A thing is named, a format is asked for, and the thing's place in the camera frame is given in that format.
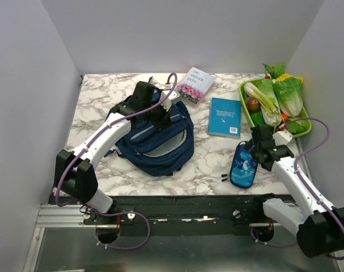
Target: wall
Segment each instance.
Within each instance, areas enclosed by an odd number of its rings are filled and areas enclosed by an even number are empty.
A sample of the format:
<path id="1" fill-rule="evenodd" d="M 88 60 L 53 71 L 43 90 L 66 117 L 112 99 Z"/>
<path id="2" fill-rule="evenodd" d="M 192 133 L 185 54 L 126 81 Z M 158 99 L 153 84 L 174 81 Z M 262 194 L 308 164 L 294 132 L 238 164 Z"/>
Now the wall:
<path id="1" fill-rule="evenodd" d="M 291 58 L 323 0 L 42 2 L 82 73 L 251 73 Z"/>
<path id="2" fill-rule="evenodd" d="M 326 0 L 288 64 L 287 71 L 304 76 L 304 104 L 310 116 L 327 122 L 332 134 L 307 156 L 317 187 L 338 207 L 344 207 L 344 0 Z M 325 135 L 313 124 L 303 137 L 310 148 Z"/>
<path id="3" fill-rule="evenodd" d="M 0 271 L 22 271 L 80 77 L 39 0 L 0 1 Z"/>

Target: brown vegetable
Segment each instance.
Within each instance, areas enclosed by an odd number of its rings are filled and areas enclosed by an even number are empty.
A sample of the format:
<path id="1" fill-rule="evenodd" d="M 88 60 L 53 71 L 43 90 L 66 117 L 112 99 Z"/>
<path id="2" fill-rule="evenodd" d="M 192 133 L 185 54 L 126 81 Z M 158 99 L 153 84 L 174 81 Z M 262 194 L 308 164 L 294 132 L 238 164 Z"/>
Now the brown vegetable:
<path id="1" fill-rule="evenodd" d="M 258 112 L 261 108 L 258 100 L 253 97 L 249 97 L 246 99 L 246 107 L 249 110 L 249 112 Z"/>

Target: book cover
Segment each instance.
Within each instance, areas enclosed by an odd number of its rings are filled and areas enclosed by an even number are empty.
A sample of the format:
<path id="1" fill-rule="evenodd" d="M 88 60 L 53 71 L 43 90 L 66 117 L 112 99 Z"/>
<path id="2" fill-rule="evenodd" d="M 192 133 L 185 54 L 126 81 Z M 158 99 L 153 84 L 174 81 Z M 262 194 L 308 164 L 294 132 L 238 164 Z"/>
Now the book cover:
<path id="1" fill-rule="evenodd" d="M 211 89 L 216 77 L 192 67 L 177 85 L 182 101 L 197 108 Z"/>
<path id="2" fill-rule="evenodd" d="M 212 98 L 208 134 L 240 138 L 241 102 L 224 98 Z"/>

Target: marble tabletop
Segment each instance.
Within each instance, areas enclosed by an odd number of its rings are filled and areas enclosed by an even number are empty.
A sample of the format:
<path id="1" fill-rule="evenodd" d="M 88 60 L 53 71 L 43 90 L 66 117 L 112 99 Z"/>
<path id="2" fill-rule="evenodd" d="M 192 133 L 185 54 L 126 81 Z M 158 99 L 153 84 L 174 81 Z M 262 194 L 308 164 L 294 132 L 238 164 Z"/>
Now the marble tabletop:
<path id="1" fill-rule="evenodd" d="M 81 88 L 75 116 L 67 141 L 71 150 L 84 142 L 104 122 L 108 111 L 133 93 L 140 80 L 163 88 L 168 74 L 101 74 L 86 75 Z M 241 138 L 230 139 L 207 134 L 212 97 L 239 100 L 239 85 L 262 74 L 215 74 L 213 89 L 202 104 L 188 107 L 194 123 L 194 155 L 171 177 L 152 177 L 139 170 L 128 160 L 111 155 L 103 158 L 96 169 L 99 188 L 110 196 L 182 196 L 182 195 L 239 195 L 239 194 L 288 194 L 285 186 L 271 173 L 259 167 L 254 184 L 241 189 L 230 182 L 221 182 L 221 174 L 228 173 L 235 147 L 242 140 L 250 139 L 250 130 L 243 114 Z M 289 144 L 293 153 L 298 149 L 295 141 Z"/>

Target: barcode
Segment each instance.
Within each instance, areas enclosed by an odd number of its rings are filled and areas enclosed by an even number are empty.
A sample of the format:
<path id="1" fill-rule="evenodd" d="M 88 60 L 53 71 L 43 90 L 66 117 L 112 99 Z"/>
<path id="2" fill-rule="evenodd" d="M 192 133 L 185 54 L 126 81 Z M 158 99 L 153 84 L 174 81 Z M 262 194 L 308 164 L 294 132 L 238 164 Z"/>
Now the barcode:
<path id="1" fill-rule="evenodd" d="M 230 127 L 230 133 L 237 133 L 237 128 L 236 127 Z"/>

